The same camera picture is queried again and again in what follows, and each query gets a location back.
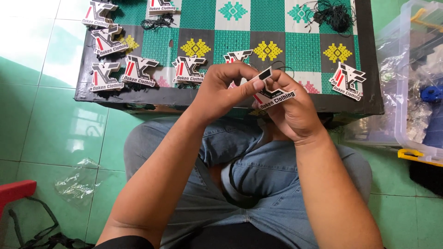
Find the hand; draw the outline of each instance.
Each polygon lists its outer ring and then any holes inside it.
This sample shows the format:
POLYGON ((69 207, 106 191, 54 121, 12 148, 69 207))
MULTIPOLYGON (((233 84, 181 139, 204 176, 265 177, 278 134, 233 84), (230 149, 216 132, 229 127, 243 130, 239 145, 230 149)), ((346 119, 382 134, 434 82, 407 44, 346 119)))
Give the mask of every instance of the hand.
POLYGON ((263 89, 262 80, 249 81, 239 87, 228 89, 233 80, 238 84, 241 78, 250 80, 258 74, 257 70, 241 61, 212 65, 187 110, 192 112, 192 116, 199 119, 203 125, 210 124, 227 114, 236 104, 263 89))
POLYGON ((273 70, 271 78, 272 80, 268 79, 267 82, 269 90, 294 90, 295 97, 266 109, 270 118, 296 146, 315 141, 317 135, 326 129, 317 116, 309 94, 299 83, 280 70, 273 70))

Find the forearm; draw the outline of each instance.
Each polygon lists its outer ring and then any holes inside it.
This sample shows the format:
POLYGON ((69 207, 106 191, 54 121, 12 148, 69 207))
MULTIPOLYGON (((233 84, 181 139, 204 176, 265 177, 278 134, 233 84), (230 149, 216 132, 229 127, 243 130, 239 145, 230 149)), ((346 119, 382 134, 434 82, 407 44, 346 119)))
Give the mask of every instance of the forearm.
POLYGON ((296 146, 307 215, 319 247, 383 248, 380 232, 329 134, 296 146))
POLYGON ((204 130, 186 111, 120 192, 107 226, 134 227, 161 236, 194 167, 204 130))

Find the clear plastic container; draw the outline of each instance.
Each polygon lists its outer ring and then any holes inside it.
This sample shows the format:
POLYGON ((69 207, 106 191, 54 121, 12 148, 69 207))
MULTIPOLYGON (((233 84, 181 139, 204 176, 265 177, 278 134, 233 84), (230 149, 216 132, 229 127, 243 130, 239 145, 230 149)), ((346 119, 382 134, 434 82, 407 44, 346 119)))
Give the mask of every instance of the clear plastic container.
MULTIPOLYGON (((400 150, 399 157, 443 166, 443 148, 411 140, 406 132, 408 115, 411 115, 411 110, 408 112, 411 91, 419 91, 417 84, 414 85, 416 89, 411 86, 412 79, 420 81, 421 89, 433 84, 437 73, 431 72, 425 65, 428 62, 422 60, 440 43, 443 43, 443 4, 422 0, 405 3, 401 14, 376 34, 385 114, 345 126, 346 142, 396 151, 404 148, 407 150, 400 150)), ((434 71, 440 73, 443 73, 442 55, 439 54, 438 61, 432 64, 434 71)))

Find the red stool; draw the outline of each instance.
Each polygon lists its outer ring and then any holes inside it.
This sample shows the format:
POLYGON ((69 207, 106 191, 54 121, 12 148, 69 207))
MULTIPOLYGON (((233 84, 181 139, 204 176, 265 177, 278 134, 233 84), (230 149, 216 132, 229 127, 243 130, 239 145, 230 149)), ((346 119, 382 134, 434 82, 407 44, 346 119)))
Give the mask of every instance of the red stool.
POLYGON ((36 187, 37 182, 32 180, 0 185, 0 220, 6 204, 33 195, 36 187))

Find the jeans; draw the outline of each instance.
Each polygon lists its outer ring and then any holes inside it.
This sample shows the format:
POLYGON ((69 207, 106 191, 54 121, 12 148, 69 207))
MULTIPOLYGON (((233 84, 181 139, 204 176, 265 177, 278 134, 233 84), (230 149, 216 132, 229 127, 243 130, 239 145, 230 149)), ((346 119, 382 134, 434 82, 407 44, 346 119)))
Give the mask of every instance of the jeans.
MULTIPOLYGON (((176 120, 152 119, 131 131, 124 145, 127 179, 155 151, 176 120)), ((162 248, 170 248, 196 228, 243 222, 252 223, 291 248, 318 248, 303 202, 294 143, 264 144, 265 134, 266 128, 257 121, 221 119, 206 128, 195 167, 163 233, 162 248), (211 180, 207 167, 226 162, 230 163, 221 172, 224 190, 235 201, 258 199, 252 208, 228 202, 211 180)), ((368 162, 351 148, 336 147, 367 203, 372 181, 368 162)))

